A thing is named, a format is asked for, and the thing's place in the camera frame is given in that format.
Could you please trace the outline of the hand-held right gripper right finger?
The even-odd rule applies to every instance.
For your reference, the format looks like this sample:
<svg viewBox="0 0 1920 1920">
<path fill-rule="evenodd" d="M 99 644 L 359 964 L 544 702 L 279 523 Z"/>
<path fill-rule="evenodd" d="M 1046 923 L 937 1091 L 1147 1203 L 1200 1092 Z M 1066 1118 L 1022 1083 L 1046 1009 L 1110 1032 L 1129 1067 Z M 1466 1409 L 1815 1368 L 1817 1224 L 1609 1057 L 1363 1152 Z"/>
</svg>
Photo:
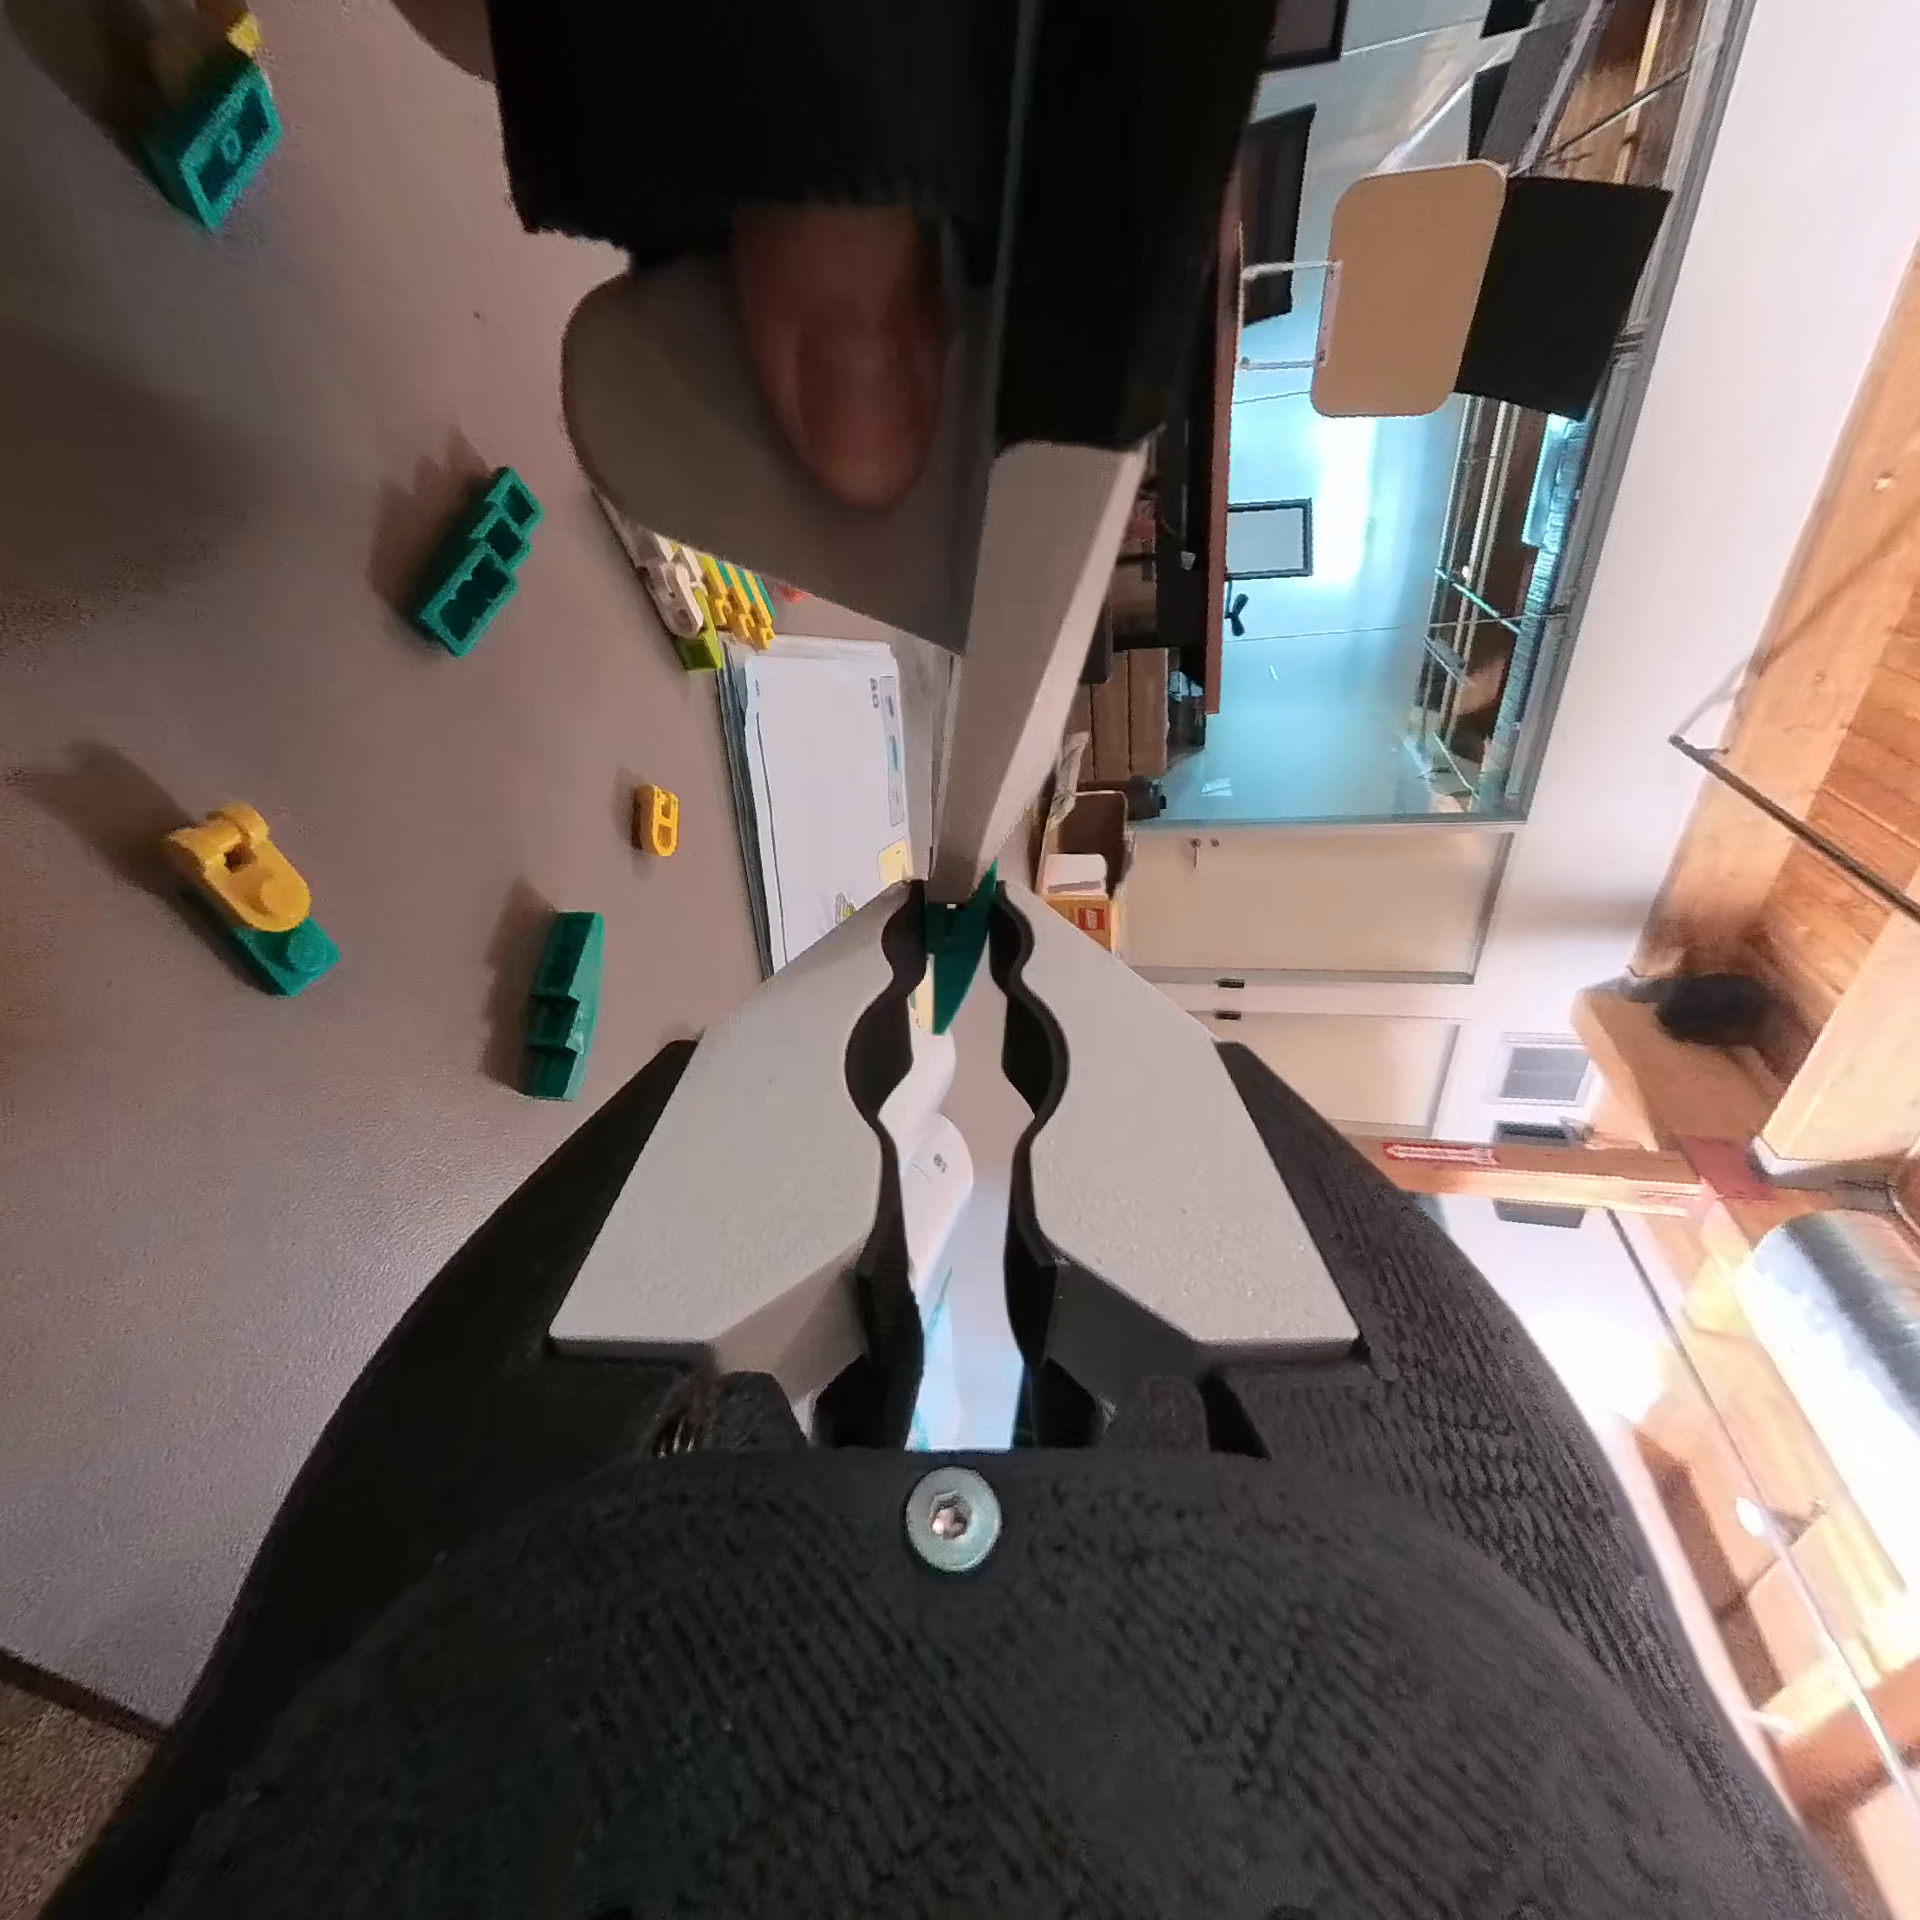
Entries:
<svg viewBox="0 0 1920 1920">
<path fill-rule="evenodd" d="M 1145 1382 L 1352 1360 L 1361 1332 L 1218 1045 L 1001 883 L 989 972 L 1025 1108 L 1003 1298 L 1015 1448 L 1091 1445 Z"/>
</svg>

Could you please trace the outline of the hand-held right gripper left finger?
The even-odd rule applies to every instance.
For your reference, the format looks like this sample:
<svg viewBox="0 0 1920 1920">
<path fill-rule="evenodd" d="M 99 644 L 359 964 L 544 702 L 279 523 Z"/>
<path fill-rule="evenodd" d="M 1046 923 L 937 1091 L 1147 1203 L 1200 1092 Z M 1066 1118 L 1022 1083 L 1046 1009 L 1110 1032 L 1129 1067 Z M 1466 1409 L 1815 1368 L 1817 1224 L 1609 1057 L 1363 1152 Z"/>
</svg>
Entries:
<svg viewBox="0 0 1920 1920">
<path fill-rule="evenodd" d="M 547 1326 L 562 1355 L 767 1377 L 827 1446 L 903 1446 L 924 911 L 888 886 L 694 1045 Z"/>
</svg>

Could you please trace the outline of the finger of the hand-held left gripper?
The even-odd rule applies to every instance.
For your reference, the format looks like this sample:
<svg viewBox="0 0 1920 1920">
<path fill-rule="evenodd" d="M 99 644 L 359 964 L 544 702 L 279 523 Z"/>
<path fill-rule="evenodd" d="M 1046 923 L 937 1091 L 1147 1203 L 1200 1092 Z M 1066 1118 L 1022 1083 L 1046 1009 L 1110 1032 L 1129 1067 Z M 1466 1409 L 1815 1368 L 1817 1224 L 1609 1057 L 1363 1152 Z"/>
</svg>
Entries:
<svg viewBox="0 0 1920 1920">
<path fill-rule="evenodd" d="M 1011 445 L 988 487 L 928 886 L 972 894 L 1058 756 L 1145 442 Z"/>
</svg>

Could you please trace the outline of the dark green leaf lego piece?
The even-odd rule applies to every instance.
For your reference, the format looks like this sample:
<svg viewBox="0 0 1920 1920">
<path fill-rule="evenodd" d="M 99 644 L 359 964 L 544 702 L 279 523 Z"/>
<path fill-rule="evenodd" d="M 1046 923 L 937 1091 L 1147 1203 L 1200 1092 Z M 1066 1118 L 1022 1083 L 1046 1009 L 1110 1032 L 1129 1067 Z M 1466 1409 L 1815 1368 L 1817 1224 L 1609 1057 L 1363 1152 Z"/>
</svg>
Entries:
<svg viewBox="0 0 1920 1920">
<path fill-rule="evenodd" d="M 997 872 L 989 865 L 964 903 L 922 901 L 924 1027 L 950 1034 L 975 972 L 986 959 L 995 924 Z"/>
</svg>

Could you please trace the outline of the teal sloped lego piece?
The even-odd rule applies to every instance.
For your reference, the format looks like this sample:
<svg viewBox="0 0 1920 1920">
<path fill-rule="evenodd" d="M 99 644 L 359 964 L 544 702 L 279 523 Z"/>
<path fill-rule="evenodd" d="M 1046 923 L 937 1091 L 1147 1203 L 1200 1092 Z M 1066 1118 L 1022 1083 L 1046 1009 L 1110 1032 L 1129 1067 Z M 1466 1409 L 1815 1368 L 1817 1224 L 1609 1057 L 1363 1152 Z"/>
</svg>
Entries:
<svg viewBox="0 0 1920 1920">
<path fill-rule="evenodd" d="M 581 1092 L 598 1030 L 604 963 L 601 915 L 554 915 L 525 998 L 518 1092 L 551 1103 Z"/>
</svg>

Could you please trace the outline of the lego instruction booklet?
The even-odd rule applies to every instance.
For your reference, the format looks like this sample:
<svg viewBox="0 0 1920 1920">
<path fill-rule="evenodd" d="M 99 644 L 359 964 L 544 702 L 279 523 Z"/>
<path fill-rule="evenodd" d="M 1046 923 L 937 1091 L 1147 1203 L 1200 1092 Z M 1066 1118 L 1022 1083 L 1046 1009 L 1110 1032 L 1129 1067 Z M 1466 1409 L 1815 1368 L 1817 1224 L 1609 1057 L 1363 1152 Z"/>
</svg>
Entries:
<svg viewBox="0 0 1920 1920">
<path fill-rule="evenodd" d="M 729 641 L 717 705 L 759 972 L 771 977 L 918 874 L 900 667 L 878 641 Z M 928 977 L 907 1010 L 911 1067 L 882 1123 L 900 1157 L 909 1285 L 939 1349 L 974 1160 L 946 1114 L 955 1045 L 934 1030 Z"/>
</svg>

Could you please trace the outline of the long striped lego assembly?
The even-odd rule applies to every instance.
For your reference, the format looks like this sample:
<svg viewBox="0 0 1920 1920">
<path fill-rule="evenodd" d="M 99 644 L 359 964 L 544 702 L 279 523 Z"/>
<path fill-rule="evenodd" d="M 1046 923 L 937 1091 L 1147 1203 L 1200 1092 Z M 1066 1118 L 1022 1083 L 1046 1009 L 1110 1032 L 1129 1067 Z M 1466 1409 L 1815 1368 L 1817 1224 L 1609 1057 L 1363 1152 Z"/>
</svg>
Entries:
<svg viewBox="0 0 1920 1920">
<path fill-rule="evenodd" d="M 775 641 L 771 602 L 759 578 L 707 552 L 694 556 L 710 624 L 732 642 L 764 655 Z"/>
</svg>

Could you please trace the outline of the small white lego piece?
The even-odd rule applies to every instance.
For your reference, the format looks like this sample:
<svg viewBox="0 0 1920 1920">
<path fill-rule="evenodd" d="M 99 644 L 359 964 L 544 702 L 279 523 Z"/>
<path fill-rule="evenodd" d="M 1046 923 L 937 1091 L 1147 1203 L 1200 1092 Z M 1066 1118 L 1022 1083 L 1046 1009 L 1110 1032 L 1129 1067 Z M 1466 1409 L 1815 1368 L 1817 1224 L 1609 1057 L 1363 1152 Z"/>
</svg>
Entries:
<svg viewBox="0 0 1920 1920">
<path fill-rule="evenodd" d="M 627 538 L 627 555 L 667 632 L 678 641 L 702 637 L 707 626 L 706 580 L 684 546 L 653 531 L 635 529 Z"/>
</svg>

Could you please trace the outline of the teal hollow lego brick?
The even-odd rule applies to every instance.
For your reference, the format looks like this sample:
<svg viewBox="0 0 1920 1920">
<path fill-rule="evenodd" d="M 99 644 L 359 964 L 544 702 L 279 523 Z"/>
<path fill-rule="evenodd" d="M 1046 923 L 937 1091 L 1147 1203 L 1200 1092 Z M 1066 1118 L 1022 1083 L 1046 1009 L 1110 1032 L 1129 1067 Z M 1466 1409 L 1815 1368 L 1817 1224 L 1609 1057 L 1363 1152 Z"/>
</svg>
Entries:
<svg viewBox="0 0 1920 1920">
<path fill-rule="evenodd" d="M 408 626 L 449 658 L 468 658 L 514 601 L 541 521 L 540 497 L 512 465 L 475 481 L 414 572 Z"/>
</svg>

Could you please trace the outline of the teal lego plate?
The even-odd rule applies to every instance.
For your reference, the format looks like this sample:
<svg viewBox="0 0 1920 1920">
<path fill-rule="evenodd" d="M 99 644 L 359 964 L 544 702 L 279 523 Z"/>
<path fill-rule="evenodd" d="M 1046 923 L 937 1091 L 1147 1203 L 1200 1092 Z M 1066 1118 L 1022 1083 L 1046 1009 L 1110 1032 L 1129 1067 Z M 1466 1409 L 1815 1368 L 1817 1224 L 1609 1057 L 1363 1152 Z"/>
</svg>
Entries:
<svg viewBox="0 0 1920 1920">
<path fill-rule="evenodd" d="M 281 138 L 275 94 L 262 65 L 218 41 L 155 106 L 136 159 L 160 198 L 203 235 L 218 235 Z"/>
</svg>

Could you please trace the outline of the yellow lego piece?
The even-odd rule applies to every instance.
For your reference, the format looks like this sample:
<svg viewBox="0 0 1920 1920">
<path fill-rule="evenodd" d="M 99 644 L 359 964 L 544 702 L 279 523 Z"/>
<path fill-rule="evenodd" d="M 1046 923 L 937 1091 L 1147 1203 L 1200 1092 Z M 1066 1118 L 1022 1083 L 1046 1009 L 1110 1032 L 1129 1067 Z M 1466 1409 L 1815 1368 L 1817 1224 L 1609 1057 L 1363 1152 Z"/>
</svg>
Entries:
<svg viewBox="0 0 1920 1920">
<path fill-rule="evenodd" d="M 205 60 L 262 56 L 263 35 L 248 2 L 148 2 L 145 46 L 157 78 L 192 75 Z"/>
</svg>

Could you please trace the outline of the yellow teal lego assembly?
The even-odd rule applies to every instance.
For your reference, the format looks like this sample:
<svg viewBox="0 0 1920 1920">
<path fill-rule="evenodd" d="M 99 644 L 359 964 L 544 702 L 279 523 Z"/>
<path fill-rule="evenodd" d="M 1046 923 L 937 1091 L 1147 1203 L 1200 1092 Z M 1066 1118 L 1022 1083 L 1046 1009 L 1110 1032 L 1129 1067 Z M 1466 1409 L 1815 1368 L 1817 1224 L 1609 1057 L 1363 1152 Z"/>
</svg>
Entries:
<svg viewBox="0 0 1920 1920">
<path fill-rule="evenodd" d="M 157 851 L 262 993 L 301 997 L 339 964 L 337 945 L 313 919 L 307 881 L 258 809 L 220 804 L 165 832 Z"/>
</svg>

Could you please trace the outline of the person's left hand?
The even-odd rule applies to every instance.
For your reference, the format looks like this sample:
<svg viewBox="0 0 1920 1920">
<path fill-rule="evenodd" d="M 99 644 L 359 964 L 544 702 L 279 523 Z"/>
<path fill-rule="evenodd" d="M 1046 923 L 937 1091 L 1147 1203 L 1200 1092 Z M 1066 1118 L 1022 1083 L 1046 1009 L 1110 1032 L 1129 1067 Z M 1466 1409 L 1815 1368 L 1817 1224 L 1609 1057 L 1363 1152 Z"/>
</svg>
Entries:
<svg viewBox="0 0 1920 1920">
<path fill-rule="evenodd" d="M 732 223 L 732 303 L 770 418 L 851 510 L 893 508 L 939 427 L 939 236 L 907 205 L 752 205 Z"/>
</svg>

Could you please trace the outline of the cardboard box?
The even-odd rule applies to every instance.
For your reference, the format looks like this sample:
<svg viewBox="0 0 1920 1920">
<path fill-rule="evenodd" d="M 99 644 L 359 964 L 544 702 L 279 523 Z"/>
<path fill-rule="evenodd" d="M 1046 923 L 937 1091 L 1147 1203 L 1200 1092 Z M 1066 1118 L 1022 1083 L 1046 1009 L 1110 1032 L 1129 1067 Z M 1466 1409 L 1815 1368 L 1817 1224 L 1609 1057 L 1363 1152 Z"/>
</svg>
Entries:
<svg viewBox="0 0 1920 1920">
<path fill-rule="evenodd" d="M 1123 890 L 1133 869 L 1136 834 L 1129 797 L 1120 787 L 1077 791 L 1054 809 L 1040 832 L 1033 893 L 1110 894 L 1120 898 L 1120 959 L 1123 955 Z"/>
</svg>

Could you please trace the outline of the black panel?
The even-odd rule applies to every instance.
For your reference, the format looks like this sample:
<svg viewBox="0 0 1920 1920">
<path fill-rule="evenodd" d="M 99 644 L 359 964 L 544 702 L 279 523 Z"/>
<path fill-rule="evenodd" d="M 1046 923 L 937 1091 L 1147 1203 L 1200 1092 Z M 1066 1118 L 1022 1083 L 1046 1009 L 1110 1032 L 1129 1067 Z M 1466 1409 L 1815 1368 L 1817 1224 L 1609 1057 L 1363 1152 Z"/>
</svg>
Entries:
<svg viewBox="0 0 1920 1920">
<path fill-rule="evenodd" d="M 1659 187 L 1511 176 L 1452 394 L 1584 420 L 1668 217 Z"/>
</svg>

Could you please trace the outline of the white wall vent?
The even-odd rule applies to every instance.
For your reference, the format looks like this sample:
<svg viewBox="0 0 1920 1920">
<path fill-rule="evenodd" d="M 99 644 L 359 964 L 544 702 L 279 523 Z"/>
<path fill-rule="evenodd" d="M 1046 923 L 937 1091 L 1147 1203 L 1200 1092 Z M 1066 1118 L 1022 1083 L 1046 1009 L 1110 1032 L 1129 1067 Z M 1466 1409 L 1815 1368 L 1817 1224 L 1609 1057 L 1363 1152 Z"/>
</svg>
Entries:
<svg viewBox="0 0 1920 1920">
<path fill-rule="evenodd" d="M 1572 1110 L 1584 1104 L 1593 1062 L 1572 1034 L 1501 1034 L 1489 1099 L 1499 1106 Z"/>
</svg>

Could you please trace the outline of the beige panel with white frame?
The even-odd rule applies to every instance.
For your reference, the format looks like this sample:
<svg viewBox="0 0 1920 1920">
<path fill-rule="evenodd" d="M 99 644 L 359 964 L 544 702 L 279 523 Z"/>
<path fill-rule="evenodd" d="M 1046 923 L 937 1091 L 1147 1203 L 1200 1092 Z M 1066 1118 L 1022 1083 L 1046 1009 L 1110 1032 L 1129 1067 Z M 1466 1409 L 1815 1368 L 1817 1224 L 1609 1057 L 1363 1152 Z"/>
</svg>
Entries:
<svg viewBox="0 0 1920 1920">
<path fill-rule="evenodd" d="M 1466 357 L 1507 183 L 1499 163 L 1477 157 L 1352 183 L 1332 211 L 1328 258 L 1258 262 L 1238 276 L 1238 324 L 1253 283 L 1322 276 L 1312 354 L 1240 354 L 1238 373 L 1307 373 L 1307 399 L 1329 420 L 1437 413 Z"/>
</svg>

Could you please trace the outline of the silver duct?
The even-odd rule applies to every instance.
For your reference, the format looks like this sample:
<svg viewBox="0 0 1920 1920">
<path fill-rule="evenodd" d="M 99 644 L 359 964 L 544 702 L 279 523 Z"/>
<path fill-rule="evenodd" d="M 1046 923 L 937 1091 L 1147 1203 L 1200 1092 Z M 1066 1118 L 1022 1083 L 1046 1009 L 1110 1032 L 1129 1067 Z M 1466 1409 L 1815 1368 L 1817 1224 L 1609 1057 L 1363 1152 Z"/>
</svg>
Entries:
<svg viewBox="0 0 1920 1920">
<path fill-rule="evenodd" d="M 1831 1337 L 1889 1368 L 1917 1360 L 1916 1240 L 1876 1213 L 1806 1213 L 1770 1229 L 1740 1283 L 1765 1337 Z"/>
</svg>

